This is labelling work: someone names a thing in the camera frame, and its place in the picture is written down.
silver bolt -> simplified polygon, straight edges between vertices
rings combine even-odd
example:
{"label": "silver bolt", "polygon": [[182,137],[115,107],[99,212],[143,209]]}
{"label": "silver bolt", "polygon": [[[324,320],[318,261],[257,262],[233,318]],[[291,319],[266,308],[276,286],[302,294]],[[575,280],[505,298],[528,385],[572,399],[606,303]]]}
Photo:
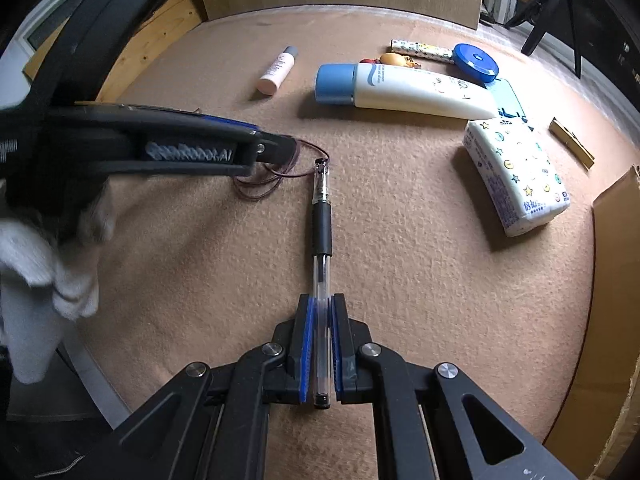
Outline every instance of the silver bolt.
{"label": "silver bolt", "polygon": [[187,365],[187,375],[189,377],[202,377],[207,371],[207,365],[204,363],[191,363]]}
{"label": "silver bolt", "polygon": [[265,343],[262,345],[262,353],[265,355],[276,356],[282,352],[282,345],[278,343]]}
{"label": "silver bolt", "polygon": [[445,379],[453,379],[458,374],[458,367],[451,363],[442,363],[438,366],[438,373]]}
{"label": "silver bolt", "polygon": [[360,352],[367,357],[378,357],[380,352],[382,352],[382,348],[375,343],[364,343],[364,345],[360,347]]}

black pen grip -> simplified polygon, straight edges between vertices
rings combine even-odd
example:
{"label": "black pen grip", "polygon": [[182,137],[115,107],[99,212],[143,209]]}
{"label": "black pen grip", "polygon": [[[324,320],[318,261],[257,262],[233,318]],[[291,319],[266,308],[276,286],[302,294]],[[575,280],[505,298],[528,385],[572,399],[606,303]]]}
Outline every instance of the black pen grip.
{"label": "black pen grip", "polygon": [[313,256],[332,256],[331,204],[320,201],[312,205],[311,231]]}

white tube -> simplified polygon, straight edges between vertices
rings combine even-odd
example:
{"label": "white tube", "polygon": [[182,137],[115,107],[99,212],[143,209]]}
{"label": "white tube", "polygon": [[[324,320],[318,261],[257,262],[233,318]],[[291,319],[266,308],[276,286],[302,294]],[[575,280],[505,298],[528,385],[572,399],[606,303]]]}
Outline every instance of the white tube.
{"label": "white tube", "polygon": [[468,120],[498,116],[486,88],[427,70],[382,64],[322,65],[316,76],[316,100]]}
{"label": "white tube", "polygon": [[255,87],[266,95],[274,95],[280,85],[286,78],[289,71],[292,69],[293,64],[296,62],[296,56],[298,50],[294,46],[288,46],[282,54],[280,54],[276,61],[268,68],[267,72],[258,79]]}

brown tablecloth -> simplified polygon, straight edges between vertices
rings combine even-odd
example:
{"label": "brown tablecloth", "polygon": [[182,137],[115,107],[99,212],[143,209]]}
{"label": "brown tablecloth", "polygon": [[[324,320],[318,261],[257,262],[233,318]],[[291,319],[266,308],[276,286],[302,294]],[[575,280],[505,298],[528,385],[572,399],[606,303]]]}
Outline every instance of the brown tablecloth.
{"label": "brown tablecloth", "polygon": [[[551,224],[506,238],[462,147],[465,121],[317,105],[318,66],[382,53],[392,38],[488,51],[511,81],[571,195]],[[273,98],[256,79],[288,44],[296,65]],[[425,62],[459,76],[456,67]],[[570,384],[593,275],[593,198],[640,162],[590,103],[519,53],[410,16],[281,9],[204,23],[140,76],[123,102],[217,114],[319,143],[332,156],[334,292],[375,341],[421,365],[457,363],[538,438]],[[586,171],[546,130],[553,116],[594,154]],[[316,156],[305,153],[300,167]],[[82,338],[132,408],[190,361],[235,361],[309,292],[311,184],[258,203],[227,178],[118,178],[100,310]],[[267,478],[374,478],[372,416],[271,410]]]}

blue disc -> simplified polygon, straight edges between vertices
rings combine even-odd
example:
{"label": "blue disc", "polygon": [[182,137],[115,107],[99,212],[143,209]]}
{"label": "blue disc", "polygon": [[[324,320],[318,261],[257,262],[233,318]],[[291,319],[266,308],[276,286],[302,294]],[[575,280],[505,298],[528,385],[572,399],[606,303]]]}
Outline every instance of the blue disc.
{"label": "blue disc", "polygon": [[493,81],[500,71],[493,57],[468,43],[459,43],[455,46],[453,61],[462,72],[483,83]]}

